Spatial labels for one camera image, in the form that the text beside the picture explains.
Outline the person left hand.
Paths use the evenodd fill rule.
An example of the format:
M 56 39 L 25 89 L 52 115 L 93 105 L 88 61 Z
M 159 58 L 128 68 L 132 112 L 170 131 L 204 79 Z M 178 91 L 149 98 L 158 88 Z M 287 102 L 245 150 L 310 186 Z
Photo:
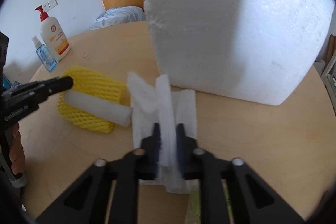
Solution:
M 26 158 L 21 142 L 21 134 L 19 132 L 18 123 L 12 127 L 12 134 L 13 141 L 9 153 L 11 170 L 13 171 L 13 174 L 23 173 L 26 167 Z

